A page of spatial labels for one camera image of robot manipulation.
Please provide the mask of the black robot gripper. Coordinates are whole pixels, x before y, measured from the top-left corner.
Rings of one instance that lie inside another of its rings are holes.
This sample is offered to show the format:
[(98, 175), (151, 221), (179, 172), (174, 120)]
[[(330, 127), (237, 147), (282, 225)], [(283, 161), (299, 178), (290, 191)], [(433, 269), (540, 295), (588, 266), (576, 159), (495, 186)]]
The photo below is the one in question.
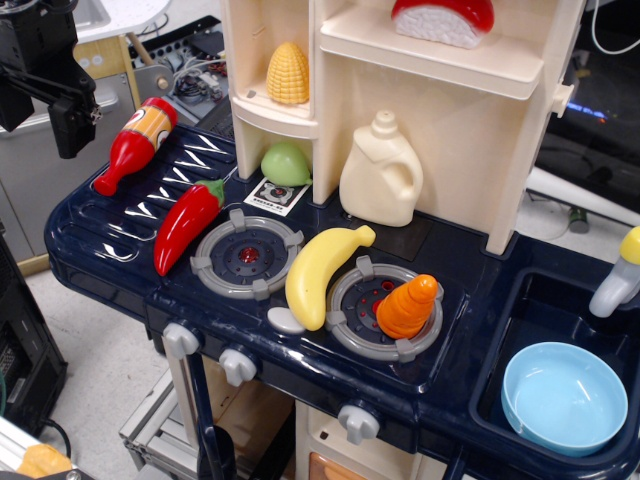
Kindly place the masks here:
[(49, 105), (58, 154), (75, 158), (95, 140), (100, 109), (95, 82), (73, 56), (76, 1), (1, 3), (1, 127), (11, 132)]

